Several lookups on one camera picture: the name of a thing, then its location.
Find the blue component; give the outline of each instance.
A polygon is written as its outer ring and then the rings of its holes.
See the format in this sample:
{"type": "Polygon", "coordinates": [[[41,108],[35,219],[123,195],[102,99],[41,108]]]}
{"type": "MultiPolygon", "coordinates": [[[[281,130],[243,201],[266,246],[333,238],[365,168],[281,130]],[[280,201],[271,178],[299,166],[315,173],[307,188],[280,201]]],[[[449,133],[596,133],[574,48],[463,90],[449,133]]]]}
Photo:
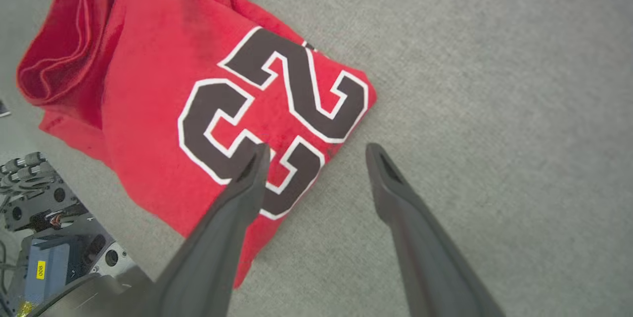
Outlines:
{"type": "Polygon", "coordinates": [[[34,304],[43,303],[80,276],[77,259],[73,259],[77,256],[78,244],[79,241],[74,236],[46,236],[32,241],[24,291],[27,301],[34,304]]]}

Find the black number with white outline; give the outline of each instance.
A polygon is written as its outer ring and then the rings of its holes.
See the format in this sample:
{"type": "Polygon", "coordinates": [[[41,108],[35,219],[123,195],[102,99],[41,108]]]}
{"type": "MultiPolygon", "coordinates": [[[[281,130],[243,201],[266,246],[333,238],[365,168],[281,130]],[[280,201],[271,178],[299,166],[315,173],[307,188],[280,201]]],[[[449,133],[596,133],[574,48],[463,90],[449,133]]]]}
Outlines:
{"type": "MultiPolygon", "coordinates": [[[[360,79],[341,71],[330,90],[339,100],[330,112],[321,107],[312,53],[304,47],[254,28],[218,65],[265,91],[278,76],[269,66],[281,60],[284,84],[292,116],[327,143],[342,143],[367,110],[368,87],[360,79]]],[[[253,96],[227,79],[197,81],[179,117],[179,140],[188,157],[219,184],[228,184],[246,166],[262,141],[243,129],[228,146],[212,131],[220,120],[238,126],[253,103],[253,96]]],[[[283,153],[280,164],[288,169],[285,180],[275,186],[267,182],[262,211],[276,220],[284,216],[317,179],[325,155],[305,138],[296,136],[283,153]]]]}

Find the cable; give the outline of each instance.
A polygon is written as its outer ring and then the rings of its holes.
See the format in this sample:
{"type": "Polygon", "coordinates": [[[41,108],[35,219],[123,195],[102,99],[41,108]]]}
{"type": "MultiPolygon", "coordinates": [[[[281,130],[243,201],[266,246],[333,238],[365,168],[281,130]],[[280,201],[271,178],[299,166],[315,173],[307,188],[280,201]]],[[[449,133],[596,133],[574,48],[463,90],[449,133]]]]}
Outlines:
{"type": "Polygon", "coordinates": [[[2,202],[2,204],[0,205],[0,211],[2,211],[2,209],[6,206],[6,204],[9,202],[9,199],[11,199],[11,197],[9,195],[5,195],[4,196],[4,201],[2,202]]]}
{"type": "MultiPolygon", "coordinates": [[[[0,247],[2,247],[2,264],[1,265],[6,265],[6,245],[4,244],[4,242],[2,240],[0,240],[0,247]]],[[[9,290],[7,290],[7,287],[4,284],[4,271],[5,270],[6,269],[0,269],[0,279],[2,279],[2,284],[0,284],[0,287],[2,287],[2,292],[5,295],[8,295],[9,294],[9,290]]]]}

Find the folded shirt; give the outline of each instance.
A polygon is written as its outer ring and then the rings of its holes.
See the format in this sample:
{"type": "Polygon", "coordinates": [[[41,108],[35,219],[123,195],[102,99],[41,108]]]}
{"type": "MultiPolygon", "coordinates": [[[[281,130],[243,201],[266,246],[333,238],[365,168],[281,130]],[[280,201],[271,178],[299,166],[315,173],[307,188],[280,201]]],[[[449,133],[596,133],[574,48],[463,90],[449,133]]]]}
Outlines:
{"type": "Polygon", "coordinates": [[[268,143],[235,287],[376,101],[364,73],[248,0],[53,0],[17,76],[41,130],[183,236],[268,143]]]}

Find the red jersey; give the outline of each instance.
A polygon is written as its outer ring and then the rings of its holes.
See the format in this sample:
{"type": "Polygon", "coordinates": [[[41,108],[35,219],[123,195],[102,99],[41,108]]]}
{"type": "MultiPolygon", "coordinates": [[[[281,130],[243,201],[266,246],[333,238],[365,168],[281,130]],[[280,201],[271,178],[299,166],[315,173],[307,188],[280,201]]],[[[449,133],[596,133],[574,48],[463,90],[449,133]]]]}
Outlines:
{"type": "Polygon", "coordinates": [[[183,236],[267,142],[236,286],[376,99],[364,73],[247,0],[53,0],[18,86],[42,130],[183,236]]]}

